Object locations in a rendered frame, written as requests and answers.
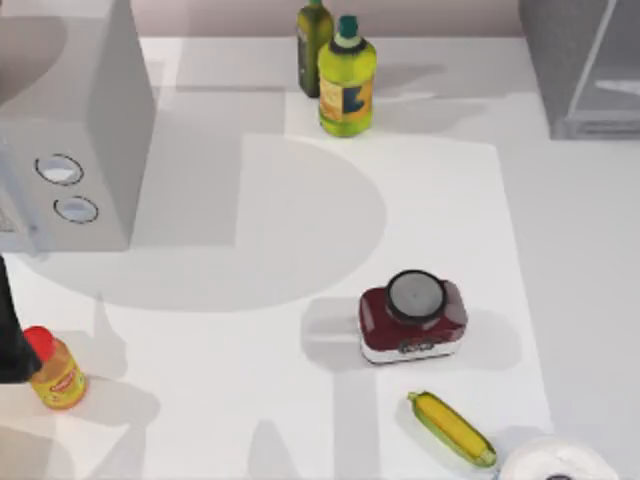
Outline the dark red jar with grey lid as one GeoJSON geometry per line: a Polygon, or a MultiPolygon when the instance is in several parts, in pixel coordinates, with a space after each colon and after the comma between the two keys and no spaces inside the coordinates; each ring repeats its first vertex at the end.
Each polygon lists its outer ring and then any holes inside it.
{"type": "Polygon", "coordinates": [[[454,354],[468,314],[458,286],[420,269],[395,274],[359,300],[361,351],[372,364],[454,354]]]}

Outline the yellow-green bottle with teal cap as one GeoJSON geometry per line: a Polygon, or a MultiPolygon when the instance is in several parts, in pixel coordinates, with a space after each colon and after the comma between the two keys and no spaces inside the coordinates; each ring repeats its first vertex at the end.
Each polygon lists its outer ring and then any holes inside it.
{"type": "Polygon", "coordinates": [[[341,16],[318,57],[319,119],[326,132],[353,137],[370,127],[376,68],[376,49],[360,34],[357,17],[341,16]]]}

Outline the dark green bottle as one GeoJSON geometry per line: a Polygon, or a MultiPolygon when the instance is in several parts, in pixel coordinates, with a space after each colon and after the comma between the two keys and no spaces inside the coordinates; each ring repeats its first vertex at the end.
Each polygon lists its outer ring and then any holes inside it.
{"type": "Polygon", "coordinates": [[[320,93],[318,57],[333,37],[334,21],[322,0],[309,0],[296,17],[298,84],[309,98],[320,93]]]}

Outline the yellow corn cob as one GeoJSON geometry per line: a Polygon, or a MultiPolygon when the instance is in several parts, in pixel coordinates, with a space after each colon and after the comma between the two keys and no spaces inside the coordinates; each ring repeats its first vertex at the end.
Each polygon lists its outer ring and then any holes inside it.
{"type": "Polygon", "coordinates": [[[407,400],[419,422],[459,457],[479,468],[496,465],[491,442],[447,402],[427,391],[409,392],[407,400]]]}

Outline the small microwave knob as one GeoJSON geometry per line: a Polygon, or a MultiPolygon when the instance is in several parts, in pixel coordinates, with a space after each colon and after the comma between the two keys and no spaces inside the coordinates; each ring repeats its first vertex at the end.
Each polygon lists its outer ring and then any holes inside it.
{"type": "Polygon", "coordinates": [[[99,215],[99,209],[96,204],[82,196],[55,200],[53,208],[62,219],[75,224],[91,223],[99,215]]]}

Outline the large microwave knob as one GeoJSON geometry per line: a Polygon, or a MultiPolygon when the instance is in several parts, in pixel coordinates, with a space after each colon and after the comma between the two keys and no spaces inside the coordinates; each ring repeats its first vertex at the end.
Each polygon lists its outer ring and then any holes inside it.
{"type": "Polygon", "coordinates": [[[37,158],[34,167],[41,178],[54,185],[74,185],[84,177],[82,166],[74,158],[64,154],[37,158]]]}

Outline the pale microwave oven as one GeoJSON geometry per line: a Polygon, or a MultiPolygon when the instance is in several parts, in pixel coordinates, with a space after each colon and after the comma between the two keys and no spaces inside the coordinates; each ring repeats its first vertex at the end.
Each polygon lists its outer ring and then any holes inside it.
{"type": "Polygon", "coordinates": [[[155,114],[131,0],[0,0],[0,252],[126,249],[155,114]],[[39,176],[56,153],[80,182],[39,176]],[[62,219],[53,203],[72,196],[98,218],[62,219]]]}

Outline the yellow bottle with red cap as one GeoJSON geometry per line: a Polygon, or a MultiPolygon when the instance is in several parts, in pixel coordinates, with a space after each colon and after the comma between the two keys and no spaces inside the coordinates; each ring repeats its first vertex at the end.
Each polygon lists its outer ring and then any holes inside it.
{"type": "Polygon", "coordinates": [[[88,381],[67,345],[43,326],[32,326],[24,336],[41,362],[30,384],[41,402],[53,410],[66,410],[84,397],[88,381]]]}

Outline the white rounded object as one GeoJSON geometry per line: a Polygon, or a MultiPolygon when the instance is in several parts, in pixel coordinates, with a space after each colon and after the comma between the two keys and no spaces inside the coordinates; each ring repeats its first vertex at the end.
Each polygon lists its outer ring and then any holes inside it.
{"type": "Polygon", "coordinates": [[[511,452],[494,480],[621,480],[621,477],[591,447],[546,436],[511,452]]]}

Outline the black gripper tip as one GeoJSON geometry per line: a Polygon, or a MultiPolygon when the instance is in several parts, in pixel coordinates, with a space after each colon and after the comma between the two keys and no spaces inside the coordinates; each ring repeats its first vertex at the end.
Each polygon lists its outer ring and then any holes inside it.
{"type": "Polygon", "coordinates": [[[41,368],[18,320],[6,264],[0,255],[0,384],[27,383],[41,368]]]}

